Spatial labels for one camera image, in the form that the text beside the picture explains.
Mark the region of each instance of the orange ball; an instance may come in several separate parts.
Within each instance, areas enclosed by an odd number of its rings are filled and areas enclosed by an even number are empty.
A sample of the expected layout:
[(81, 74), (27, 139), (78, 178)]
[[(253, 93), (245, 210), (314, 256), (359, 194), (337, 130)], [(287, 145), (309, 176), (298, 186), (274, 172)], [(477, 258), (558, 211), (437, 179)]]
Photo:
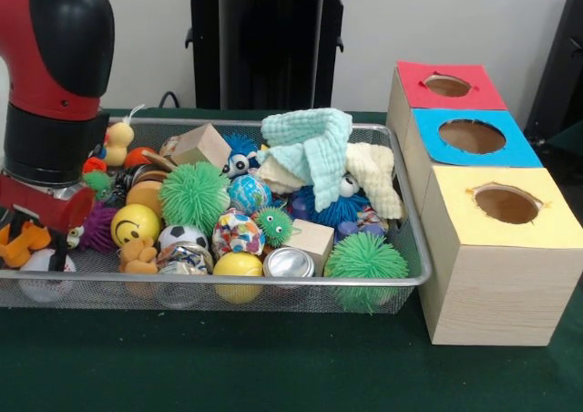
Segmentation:
[(105, 161), (98, 159), (97, 157), (91, 157), (83, 165), (83, 173), (89, 173), (94, 170), (99, 170), (101, 172), (107, 172), (107, 164)]
[(124, 161), (124, 168), (133, 168), (134, 166), (140, 165), (140, 164), (149, 164), (151, 161), (148, 160), (146, 157), (144, 157), (142, 155), (142, 151), (147, 150), (148, 152), (152, 152), (152, 153), (156, 153), (155, 150), (153, 150), (152, 148), (147, 148), (145, 146), (142, 146), (140, 148), (135, 148), (133, 150), (131, 150), (130, 152), (128, 152), (128, 155), (126, 156), (126, 160)]

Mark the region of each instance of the white wall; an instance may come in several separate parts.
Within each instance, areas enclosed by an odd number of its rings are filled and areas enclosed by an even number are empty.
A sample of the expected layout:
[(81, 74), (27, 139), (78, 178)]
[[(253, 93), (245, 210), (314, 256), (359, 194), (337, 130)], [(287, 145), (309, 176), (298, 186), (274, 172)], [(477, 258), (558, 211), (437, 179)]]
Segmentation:
[[(194, 104), (189, 0), (110, 0), (116, 53), (104, 107), (154, 106), (174, 90)], [(385, 111), (397, 59), (483, 63), (520, 123), (527, 119), (565, 0), (344, 0), (344, 54), (333, 104)], [(0, 65), (0, 119), (7, 96)], [(0, 125), (0, 134), (4, 128)]]

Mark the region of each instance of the red square top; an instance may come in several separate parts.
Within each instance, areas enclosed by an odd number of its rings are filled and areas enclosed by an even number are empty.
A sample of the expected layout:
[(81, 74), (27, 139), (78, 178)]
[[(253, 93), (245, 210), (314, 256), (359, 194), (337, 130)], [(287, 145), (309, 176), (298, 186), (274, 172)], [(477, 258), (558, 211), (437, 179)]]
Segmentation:
[(411, 108), (507, 109), (483, 66), (398, 61), (397, 70)]

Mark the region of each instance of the round hole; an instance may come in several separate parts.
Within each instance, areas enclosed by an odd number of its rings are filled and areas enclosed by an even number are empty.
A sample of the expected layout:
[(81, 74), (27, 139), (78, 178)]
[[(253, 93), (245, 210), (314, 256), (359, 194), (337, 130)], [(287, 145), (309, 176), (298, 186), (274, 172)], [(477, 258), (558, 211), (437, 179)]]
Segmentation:
[(454, 148), (472, 154), (488, 154), (506, 145), (502, 132), (479, 120), (452, 120), (439, 128), (439, 135)]
[(460, 98), (469, 93), (472, 88), (467, 82), (458, 77), (448, 75), (432, 75), (425, 80), (425, 85), (439, 96)]
[(511, 186), (484, 187), (475, 195), (477, 205), (494, 219), (506, 223), (528, 223), (538, 216), (537, 201)]

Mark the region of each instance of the light blue cloth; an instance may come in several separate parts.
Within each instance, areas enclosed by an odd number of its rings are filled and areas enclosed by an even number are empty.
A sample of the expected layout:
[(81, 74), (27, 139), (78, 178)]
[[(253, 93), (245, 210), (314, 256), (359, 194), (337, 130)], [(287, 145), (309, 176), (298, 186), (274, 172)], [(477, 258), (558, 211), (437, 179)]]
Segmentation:
[(260, 151), (257, 161), (262, 164), (271, 155), (293, 175), (313, 185), (315, 209), (322, 211), (340, 196), (352, 130), (353, 117), (335, 108), (269, 116), (263, 120), (261, 133), (270, 148)]

